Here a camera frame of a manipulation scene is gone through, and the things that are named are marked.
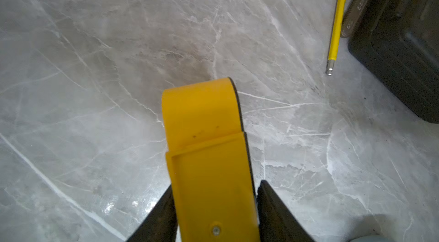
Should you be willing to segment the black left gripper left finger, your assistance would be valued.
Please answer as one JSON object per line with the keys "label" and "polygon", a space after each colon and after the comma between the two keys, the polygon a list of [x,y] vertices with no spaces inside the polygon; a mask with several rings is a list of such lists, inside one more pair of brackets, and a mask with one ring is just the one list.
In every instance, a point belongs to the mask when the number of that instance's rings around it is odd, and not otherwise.
{"label": "black left gripper left finger", "polygon": [[171,186],[127,242],[175,242],[178,220]]}

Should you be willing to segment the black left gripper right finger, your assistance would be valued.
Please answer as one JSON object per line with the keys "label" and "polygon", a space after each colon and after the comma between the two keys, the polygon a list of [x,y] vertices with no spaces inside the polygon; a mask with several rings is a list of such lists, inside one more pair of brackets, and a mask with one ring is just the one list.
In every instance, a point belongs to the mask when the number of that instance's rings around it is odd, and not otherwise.
{"label": "black left gripper right finger", "polygon": [[314,242],[266,180],[257,191],[262,242]]}

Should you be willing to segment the yellow square alarm clock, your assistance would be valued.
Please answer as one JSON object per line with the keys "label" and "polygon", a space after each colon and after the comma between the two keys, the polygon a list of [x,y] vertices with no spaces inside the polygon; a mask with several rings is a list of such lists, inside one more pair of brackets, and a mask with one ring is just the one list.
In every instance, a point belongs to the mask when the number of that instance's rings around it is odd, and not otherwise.
{"label": "yellow square alarm clock", "polygon": [[164,91],[162,116],[182,241],[259,241],[253,173],[232,79]]}

